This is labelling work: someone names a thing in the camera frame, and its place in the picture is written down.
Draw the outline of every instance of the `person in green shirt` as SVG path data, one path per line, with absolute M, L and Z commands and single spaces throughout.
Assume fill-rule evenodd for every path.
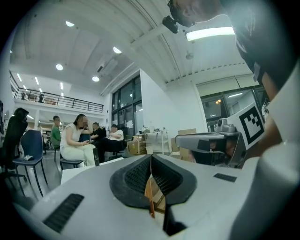
M 61 136 L 60 136 L 60 118 L 59 116 L 54 116 L 53 117 L 54 125 L 52 127 L 51 131 L 51 142 L 52 146 L 54 148 L 59 148 L 60 147 L 60 141 L 61 141 Z

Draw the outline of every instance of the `white shirt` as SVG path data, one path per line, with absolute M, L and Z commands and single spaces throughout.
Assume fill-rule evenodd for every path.
M 107 136 L 107 138 L 110 139 L 110 140 L 116 140 L 116 141 L 122 141 L 122 140 L 124 140 L 124 134 L 123 134 L 122 130 L 118 130 L 118 131 L 116 131 L 113 134 L 119 134 L 119 135 L 121 135 L 121 137 L 120 138 L 115 138 L 113 136 Z
M 81 133 L 83 131 L 83 129 L 77 130 L 76 126 L 74 125 L 74 123 L 68 124 L 66 126 L 66 128 L 62 131 L 62 134 L 61 134 L 60 149 L 63 149 L 64 147 L 68 146 L 68 144 L 67 144 L 67 138 L 66 138 L 67 128 L 72 128 L 73 131 L 72 131 L 71 139 L 73 141 L 75 141 L 75 142 L 79 141 L 80 135 L 81 135 Z

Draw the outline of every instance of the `seated woman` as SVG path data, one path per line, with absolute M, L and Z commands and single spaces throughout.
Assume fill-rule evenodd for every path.
M 84 160 L 86 166 L 94 166 L 94 145 L 90 144 L 88 140 L 79 142 L 81 134 L 91 134 L 93 127 L 88 118 L 79 114 L 75 122 L 70 123 L 63 130 L 60 142 L 60 153 L 65 160 Z

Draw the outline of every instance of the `white table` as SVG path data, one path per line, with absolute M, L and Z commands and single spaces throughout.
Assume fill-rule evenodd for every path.
M 120 158 L 117 158 L 117 159 L 114 159 L 114 160 L 111 160 L 111 161 L 108 161 L 108 162 L 100 163 L 99 166 L 109 164 L 109 163 L 113 163 L 113 162 L 116 162 L 116 161 L 120 161 L 122 159 L 123 158 L 120 157 Z M 62 170 L 62 176 L 61 176 L 60 184 L 64 184 L 66 181 L 68 181 L 71 178 L 75 177 L 77 174 L 79 174 L 79 173 L 81 173 L 81 172 L 83 172 L 87 169 L 90 169 L 92 167 L 94 167 L 94 166 L 78 167 L 78 168 L 71 168 L 71 169 Z
M 164 133 L 166 133 L 167 135 L 167 139 L 164 140 Z M 169 138 L 168 138 L 168 131 L 162 131 L 162 132 L 157 132 L 157 133 L 143 133 L 143 134 L 136 134 L 136 136 L 142 136 L 142 135 L 154 135 L 156 134 L 156 139 L 155 141 L 158 140 L 158 134 L 161 134 L 161 148 L 162 148 L 162 153 L 165 154 L 165 149 L 164 149 L 164 144 L 165 143 L 168 143 L 168 147 L 169 147 L 169 151 L 170 151 L 170 144 L 169 144 Z M 140 154 L 140 143 L 151 143 L 151 142 L 148 142 L 148 141 L 140 141 L 140 138 L 138 137 L 137 138 L 138 140 L 138 153 Z

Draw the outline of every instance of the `round ceiling light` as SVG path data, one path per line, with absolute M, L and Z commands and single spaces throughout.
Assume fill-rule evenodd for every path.
M 97 76 L 94 76 L 94 77 L 92 77 L 92 80 L 94 81 L 94 82 L 99 82 L 99 78 L 97 77 Z
M 61 70 L 64 69 L 64 67 L 61 64 L 57 64 L 56 65 L 56 69 L 59 70 L 59 71 L 61 71 Z
M 73 27 L 73 26 L 74 26 L 74 23 L 71 23 L 71 22 L 66 21 L 66 25 L 67 25 L 68 27 Z
M 116 54 L 121 54 L 122 52 L 116 48 L 116 47 L 113 47 L 113 51 L 116 53 Z

